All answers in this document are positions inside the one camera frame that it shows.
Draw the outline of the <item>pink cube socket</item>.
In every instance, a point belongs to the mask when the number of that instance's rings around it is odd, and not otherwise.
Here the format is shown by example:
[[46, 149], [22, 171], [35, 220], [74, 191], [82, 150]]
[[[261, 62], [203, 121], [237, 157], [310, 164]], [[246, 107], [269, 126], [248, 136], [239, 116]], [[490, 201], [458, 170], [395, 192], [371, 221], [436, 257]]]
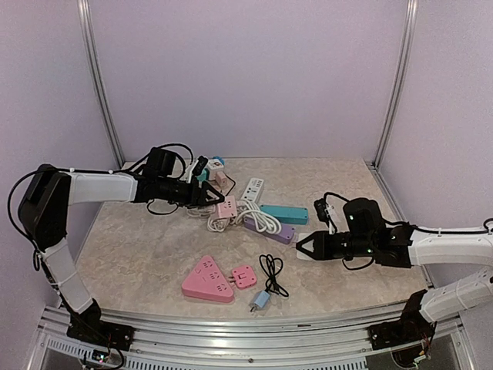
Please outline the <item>pink cube socket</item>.
[[219, 219], [236, 217], [237, 208], [235, 196], [226, 196], [222, 203], [218, 203], [216, 205], [216, 215]]

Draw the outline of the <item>pink square plug adapter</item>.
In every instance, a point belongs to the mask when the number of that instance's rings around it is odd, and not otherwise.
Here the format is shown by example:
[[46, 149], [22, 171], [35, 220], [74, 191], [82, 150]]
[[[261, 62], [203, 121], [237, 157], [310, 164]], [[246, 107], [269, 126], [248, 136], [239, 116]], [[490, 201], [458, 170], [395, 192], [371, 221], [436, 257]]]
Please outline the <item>pink square plug adapter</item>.
[[235, 267], [228, 277], [228, 281], [239, 290], [251, 288], [257, 284], [257, 275], [250, 265]]

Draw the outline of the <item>pink triangular power strip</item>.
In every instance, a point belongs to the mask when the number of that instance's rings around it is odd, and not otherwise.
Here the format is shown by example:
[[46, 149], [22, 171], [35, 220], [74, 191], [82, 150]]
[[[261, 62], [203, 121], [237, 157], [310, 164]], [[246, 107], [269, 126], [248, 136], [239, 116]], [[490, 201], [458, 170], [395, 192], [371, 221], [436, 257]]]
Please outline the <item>pink triangular power strip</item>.
[[181, 284], [188, 298], [229, 304], [234, 300], [233, 289], [214, 259], [203, 256]]

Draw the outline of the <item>light blue plug adapter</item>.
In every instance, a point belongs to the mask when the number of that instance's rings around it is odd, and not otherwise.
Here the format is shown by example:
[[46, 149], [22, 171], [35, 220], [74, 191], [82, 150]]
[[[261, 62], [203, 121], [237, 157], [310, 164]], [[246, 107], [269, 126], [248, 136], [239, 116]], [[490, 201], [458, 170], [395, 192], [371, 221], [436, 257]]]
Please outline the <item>light blue plug adapter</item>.
[[268, 291], [259, 291], [250, 303], [250, 312], [263, 310], [270, 301], [270, 293]]

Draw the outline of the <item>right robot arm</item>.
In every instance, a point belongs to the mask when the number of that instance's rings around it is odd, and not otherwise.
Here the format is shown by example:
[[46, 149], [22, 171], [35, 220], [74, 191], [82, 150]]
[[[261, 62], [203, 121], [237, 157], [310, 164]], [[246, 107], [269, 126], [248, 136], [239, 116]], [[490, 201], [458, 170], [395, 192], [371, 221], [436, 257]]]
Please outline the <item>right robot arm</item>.
[[343, 205], [348, 229], [315, 231], [296, 244], [298, 254], [314, 261], [351, 261], [368, 257], [385, 267], [476, 264], [482, 271], [439, 289], [412, 294], [396, 321], [370, 327], [383, 343], [431, 336], [443, 318], [492, 300], [492, 221], [480, 228], [425, 229], [383, 218], [376, 200], [356, 198]]

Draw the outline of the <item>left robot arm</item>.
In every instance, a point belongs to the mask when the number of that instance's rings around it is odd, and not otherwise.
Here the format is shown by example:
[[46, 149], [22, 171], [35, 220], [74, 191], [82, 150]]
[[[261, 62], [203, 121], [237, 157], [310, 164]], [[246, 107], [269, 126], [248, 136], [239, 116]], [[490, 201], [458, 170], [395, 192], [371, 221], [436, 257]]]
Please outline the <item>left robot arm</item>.
[[75, 204], [121, 202], [150, 204], [164, 200], [175, 207], [197, 208], [225, 200], [207, 180], [199, 180], [208, 159], [184, 160], [176, 144], [153, 147], [132, 166], [116, 171], [58, 168], [42, 164], [26, 175], [30, 184], [18, 206], [18, 232], [35, 249], [40, 267], [71, 318], [71, 328], [93, 343], [112, 325], [82, 282], [68, 246], [69, 208]]

